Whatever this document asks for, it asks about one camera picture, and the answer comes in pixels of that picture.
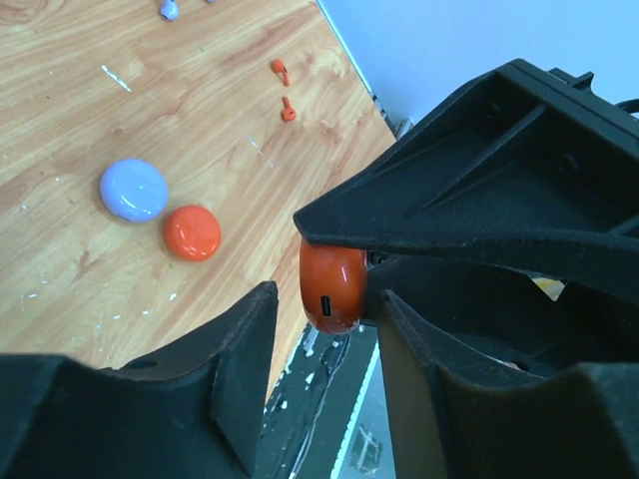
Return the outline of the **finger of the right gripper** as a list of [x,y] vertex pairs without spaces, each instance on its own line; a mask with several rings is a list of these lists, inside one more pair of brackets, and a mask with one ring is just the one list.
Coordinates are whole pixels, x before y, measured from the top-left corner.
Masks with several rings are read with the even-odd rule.
[[638,307],[567,284],[551,298],[523,273],[394,256],[368,272],[365,319],[393,291],[420,317],[468,346],[537,376],[580,362],[635,362]]
[[515,59],[295,213],[311,243],[425,255],[638,299],[638,121]]

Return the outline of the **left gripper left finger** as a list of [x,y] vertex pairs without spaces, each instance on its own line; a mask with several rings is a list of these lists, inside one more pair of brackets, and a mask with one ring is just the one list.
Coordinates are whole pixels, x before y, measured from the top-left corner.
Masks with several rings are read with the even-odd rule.
[[1,358],[5,478],[249,478],[278,314],[264,281],[225,313],[125,366]]

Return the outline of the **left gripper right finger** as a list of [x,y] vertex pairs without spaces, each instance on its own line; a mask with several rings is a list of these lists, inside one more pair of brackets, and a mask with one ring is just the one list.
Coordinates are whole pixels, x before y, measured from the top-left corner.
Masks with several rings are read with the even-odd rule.
[[543,377],[429,323],[392,291],[378,322],[401,478],[634,478],[638,368],[579,363]]

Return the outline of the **orange earbud case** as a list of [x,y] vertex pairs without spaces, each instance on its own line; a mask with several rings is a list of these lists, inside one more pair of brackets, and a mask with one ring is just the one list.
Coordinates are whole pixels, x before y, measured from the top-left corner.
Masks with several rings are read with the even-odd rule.
[[367,287],[363,250],[301,240],[300,291],[309,323],[329,334],[347,334],[362,318]]
[[168,250],[180,259],[205,261],[214,256],[222,242],[216,216],[199,205],[175,209],[166,219],[164,239]]

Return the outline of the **purple earbud case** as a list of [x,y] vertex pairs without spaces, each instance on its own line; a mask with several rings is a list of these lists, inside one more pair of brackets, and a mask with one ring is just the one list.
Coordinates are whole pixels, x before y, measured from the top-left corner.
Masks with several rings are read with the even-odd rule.
[[169,200],[169,187],[163,174],[151,163],[125,159],[103,172],[99,194],[114,217],[130,223],[145,223],[163,212]]

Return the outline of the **orange earbud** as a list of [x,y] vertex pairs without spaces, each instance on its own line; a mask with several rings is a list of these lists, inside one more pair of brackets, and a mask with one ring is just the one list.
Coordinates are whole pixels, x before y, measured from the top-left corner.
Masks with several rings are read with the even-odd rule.
[[296,118],[297,113],[295,109],[293,108],[291,101],[288,97],[283,97],[282,101],[283,101],[283,109],[281,111],[281,118],[286,123],[292,122]]
[[284,86],[288,87],[291,84],[291,77],[288,68],[283,60],[274,59],[271,62],[271,69],[274,74],[281,78]]

